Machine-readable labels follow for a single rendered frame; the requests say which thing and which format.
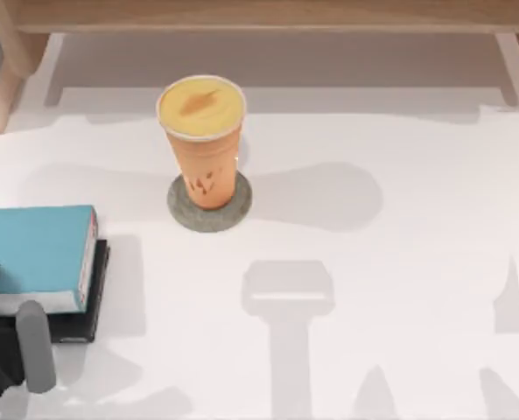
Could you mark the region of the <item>light blue book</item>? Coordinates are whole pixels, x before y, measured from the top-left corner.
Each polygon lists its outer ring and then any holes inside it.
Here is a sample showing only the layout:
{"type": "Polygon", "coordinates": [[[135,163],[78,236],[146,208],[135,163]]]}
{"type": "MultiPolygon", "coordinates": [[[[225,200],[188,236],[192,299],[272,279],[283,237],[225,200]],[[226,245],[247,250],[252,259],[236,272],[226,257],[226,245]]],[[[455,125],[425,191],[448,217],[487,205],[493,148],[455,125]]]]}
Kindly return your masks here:
{"type": "Polygon", "coordinates": [[[0,316],[29,300],[49,314],[84,312],[97,240],[90,205],[0,208],[0,316]]]}

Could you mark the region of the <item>pale wooden shelf unit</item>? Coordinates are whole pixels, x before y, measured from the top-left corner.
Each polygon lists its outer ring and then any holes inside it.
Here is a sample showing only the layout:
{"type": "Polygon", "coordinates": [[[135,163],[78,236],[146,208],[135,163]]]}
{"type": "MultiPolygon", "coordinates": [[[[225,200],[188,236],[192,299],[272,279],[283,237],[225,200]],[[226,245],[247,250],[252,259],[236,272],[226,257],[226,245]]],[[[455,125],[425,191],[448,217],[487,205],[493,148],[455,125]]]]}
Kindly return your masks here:
{"type": "Polygon", "coordinates": [[[0,0],[16,128],[149,117],[164,85],[219,74],[254,113],[399,114],[469,123],[519,109],[519,0],[0,0]]]}

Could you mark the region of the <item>grey round coaster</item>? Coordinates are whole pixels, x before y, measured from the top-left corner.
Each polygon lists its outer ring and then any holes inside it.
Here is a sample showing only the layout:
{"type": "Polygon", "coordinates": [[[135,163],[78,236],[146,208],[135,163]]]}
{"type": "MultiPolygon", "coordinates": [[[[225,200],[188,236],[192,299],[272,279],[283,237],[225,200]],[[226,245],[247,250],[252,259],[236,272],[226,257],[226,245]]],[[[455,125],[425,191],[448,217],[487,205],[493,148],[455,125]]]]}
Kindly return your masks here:
{"type": "Polygon", "coordinates": [[[196,206],[186,192],[181,176],[176,177],[167,193],[167,206],[179,225],[199,233],[217,233],[233,228],[248,214],[253,193],[249,180],[236,173],[235,194],[224,206],[207,210],[196,206]]]}

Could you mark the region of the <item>orange cup with yellow lid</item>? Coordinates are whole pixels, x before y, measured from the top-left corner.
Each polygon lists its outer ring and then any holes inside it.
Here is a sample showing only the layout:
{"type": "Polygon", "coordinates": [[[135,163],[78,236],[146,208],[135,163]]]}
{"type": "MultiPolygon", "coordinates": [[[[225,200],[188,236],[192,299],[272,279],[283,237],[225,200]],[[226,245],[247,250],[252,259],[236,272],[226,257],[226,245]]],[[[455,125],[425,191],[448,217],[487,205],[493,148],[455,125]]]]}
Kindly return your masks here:
{"type": "Polygon", "coordinates": [[[241,88],[217,75],[187,76],[165,88],[156,111],[190,200],[205,210],[226,205],[247,113],[241,88]]]}

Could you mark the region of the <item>black book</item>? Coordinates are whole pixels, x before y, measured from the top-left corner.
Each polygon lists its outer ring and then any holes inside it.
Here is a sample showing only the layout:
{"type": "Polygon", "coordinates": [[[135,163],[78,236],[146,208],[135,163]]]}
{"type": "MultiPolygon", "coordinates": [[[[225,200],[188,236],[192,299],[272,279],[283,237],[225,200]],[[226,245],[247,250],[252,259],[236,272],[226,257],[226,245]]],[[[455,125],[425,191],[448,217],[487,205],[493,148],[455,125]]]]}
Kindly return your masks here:
{"type": "Polygon", "coordinates": [[[48,316],[53,344],[86,344],[95,340],[109,251],[107,240],[100,239],[97,241],[87,309],[79,313],[51,314],[48,316]]]}

